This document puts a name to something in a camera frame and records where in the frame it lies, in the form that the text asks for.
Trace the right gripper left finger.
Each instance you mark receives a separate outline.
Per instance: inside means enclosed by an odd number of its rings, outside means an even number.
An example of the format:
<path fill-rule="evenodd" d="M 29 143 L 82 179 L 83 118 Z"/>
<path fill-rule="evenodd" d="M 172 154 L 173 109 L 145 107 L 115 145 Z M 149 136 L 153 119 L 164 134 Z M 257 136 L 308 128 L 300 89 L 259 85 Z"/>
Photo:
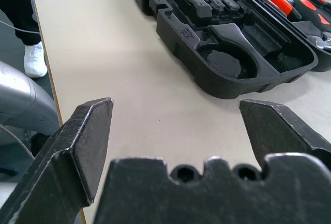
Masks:
<path fill-rule="evenodd" d="M 0 208 L 0 224 L 73 224 L 96 196 L 107 156 L 113 101 L 88 101 L 42 147 Z"/>

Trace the black plastic tool case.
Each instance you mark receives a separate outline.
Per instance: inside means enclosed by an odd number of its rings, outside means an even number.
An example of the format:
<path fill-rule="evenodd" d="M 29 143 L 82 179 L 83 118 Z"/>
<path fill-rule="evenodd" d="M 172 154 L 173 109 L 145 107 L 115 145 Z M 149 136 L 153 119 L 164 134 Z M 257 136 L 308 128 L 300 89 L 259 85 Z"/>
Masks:
<path fill-rule="evenodd" d="M 135 0 L 156 19 L 165 46 L 208 94 L 234 99 L 290 83 L 308 71 L 331 70 L 323 37 L 269 0 Z"/>

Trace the silver robot body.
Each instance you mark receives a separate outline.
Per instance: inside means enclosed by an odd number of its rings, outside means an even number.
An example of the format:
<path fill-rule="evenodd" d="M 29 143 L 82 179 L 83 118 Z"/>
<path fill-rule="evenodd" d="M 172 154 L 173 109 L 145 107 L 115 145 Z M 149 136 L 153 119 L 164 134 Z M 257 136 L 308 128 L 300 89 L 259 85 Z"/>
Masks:
<path fill-rule="evenodd" d="M 33 131 L 28 138 L 31 147 L 7 129 L 8 126 Z M 6 135 L 33 158 L 58 128 L 53 98 L 24 73 L 0 61 L 0 146 L 1 138 Z"/>

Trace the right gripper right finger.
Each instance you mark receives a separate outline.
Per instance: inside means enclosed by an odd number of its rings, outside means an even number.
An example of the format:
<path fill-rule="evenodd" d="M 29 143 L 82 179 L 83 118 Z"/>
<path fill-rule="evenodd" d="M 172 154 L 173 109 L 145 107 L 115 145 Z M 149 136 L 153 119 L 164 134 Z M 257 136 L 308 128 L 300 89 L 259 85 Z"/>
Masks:
<path fill-rule="evenodd" d="M 242 99 L 239 109 L 259 165 L 268 154 L 305 153 L 331 169 L 331 143 L 287 106 Z"/>

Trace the white shoe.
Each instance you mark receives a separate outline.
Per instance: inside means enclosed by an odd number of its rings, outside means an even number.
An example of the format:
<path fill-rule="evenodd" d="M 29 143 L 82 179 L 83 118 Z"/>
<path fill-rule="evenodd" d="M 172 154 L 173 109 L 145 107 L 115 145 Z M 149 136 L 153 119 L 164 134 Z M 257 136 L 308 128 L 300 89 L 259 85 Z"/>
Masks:
<path fill-rule="evenodd" d="M 47 74 L 42 42 L 32 46 L 25 45 L 24 71 L 30 78 L 42 78 Z"/>

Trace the black trouser leg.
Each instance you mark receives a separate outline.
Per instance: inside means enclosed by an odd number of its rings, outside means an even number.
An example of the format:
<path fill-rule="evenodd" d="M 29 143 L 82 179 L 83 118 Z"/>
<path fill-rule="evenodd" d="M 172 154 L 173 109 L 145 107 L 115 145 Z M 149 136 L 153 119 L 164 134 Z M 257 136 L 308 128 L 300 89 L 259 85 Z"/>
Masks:
<path fill-rule="evenodd" d="M 38 23 L 33 19 L 31 0 L 0 0 L 0 10 L 16 28 L 16 36 L 27 46 L 41 42 Z"/>

